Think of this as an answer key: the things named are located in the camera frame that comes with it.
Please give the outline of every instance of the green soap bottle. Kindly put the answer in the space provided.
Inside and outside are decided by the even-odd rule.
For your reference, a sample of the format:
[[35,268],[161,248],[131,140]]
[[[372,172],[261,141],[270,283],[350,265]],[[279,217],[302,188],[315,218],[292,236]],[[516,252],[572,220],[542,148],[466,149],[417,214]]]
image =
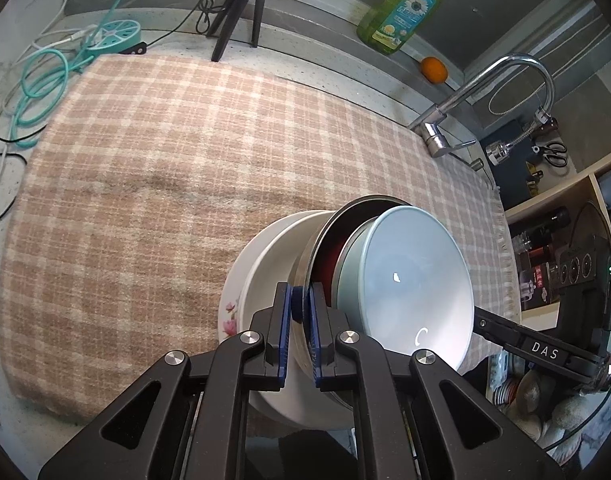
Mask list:
[[385,0],[363,17],[359,38],[382,54],[392,54],[410,39],[441,0]]

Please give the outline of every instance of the black tripod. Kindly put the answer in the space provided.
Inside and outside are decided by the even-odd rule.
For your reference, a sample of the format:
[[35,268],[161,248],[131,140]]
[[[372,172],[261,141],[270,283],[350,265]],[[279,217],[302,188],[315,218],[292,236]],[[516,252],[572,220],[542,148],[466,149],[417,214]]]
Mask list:
[[[236,23],[239,21],[239,18],[243,13],[243,9],[245,9],[248,1],[249,0],[225,0],[223,7],[210,25],[210,28],[207,29],[205,35],[214,36],[221,25],[221,22],[223,22],[225,19],[223,29],[221,30],[221,35],[216,42],[214,51],[212,52],[212,61],[218,61],[221,59],[221,56],[223,56],[223,51],[227,46],[227,42],[230,41],[234,27],[236,27]],[[265,0],[256,0],[254,4],[254,22],[252,25],[252,46],[254,47],[258,46],[258,35],[260,34],[261,30],[261,19],[263,17],[264,5]]]

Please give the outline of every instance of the chrome faucet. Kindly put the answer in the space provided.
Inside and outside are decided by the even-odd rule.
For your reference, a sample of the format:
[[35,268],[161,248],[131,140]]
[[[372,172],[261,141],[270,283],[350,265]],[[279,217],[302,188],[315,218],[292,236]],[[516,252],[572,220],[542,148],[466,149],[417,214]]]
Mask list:
[[450,143],[447,142],[447,139],[445,139],[445,136],[439,130],[439,123],[447,117],[448,111],[459,105],[480,88],[489,84],[499,73],[505,72],[511,66],[516,65],[531,66],[541,73],[545,80],[545,103],[543,106],[538,107],[532,122],[516,139],[510,142],[492,142],[492,144],[485,149],[490,162],[494,166],[502,163],[508,158],[509,152],[514,146],[550,119],[550,111],[554,104],[554,79],[537,58],[526,54],[508,54],[507,56],[498,58],[489,67],[482,70],[482,72],[478,73],[470,79],[470,81],[461,86],[460,89],[450,95],[450,97],[441,104],[429,107],[413,123],[409,124],[408,128],[423,138],[432,158],[452,153],[476,142],[476,140],[470,140],[463,144],[458,144],[457,146],[450,146]]

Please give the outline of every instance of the orange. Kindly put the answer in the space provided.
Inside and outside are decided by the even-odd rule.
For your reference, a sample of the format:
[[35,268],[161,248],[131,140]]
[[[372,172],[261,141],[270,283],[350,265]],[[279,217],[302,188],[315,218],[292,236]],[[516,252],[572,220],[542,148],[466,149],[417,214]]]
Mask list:
[[421,61],[421,73],[434,84],[444,83],[447,80],[447,68],[436,57],[426,57]]

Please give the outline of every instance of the blue label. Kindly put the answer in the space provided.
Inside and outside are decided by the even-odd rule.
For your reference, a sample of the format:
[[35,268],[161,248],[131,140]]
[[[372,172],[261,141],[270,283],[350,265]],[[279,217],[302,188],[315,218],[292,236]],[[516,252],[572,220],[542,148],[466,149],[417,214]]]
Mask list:
[[436,0],[403,0],[381,23],[372,38],[391,48],[397,48],[428,15]]

